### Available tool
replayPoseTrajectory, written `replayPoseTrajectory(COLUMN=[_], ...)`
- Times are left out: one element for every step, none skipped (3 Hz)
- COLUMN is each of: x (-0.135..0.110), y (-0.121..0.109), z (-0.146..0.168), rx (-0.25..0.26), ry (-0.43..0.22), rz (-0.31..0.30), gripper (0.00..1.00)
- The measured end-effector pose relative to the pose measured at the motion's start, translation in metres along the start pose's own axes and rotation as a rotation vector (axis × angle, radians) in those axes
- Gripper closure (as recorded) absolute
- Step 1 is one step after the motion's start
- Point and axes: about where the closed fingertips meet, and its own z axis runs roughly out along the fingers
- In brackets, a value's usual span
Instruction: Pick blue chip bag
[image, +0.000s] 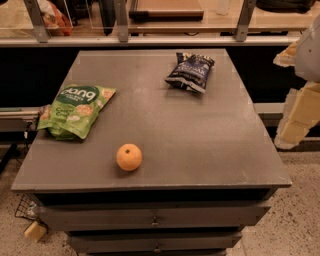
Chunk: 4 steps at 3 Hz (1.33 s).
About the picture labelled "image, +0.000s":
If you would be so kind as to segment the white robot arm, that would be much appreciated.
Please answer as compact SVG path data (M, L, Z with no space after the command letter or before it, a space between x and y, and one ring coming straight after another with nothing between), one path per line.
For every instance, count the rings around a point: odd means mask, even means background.
M305 84L291 88L286 96L283 117L274 143L280 149L292 149L320 122L320 26L313 23L301 37L277 54L273 63L293 67Z

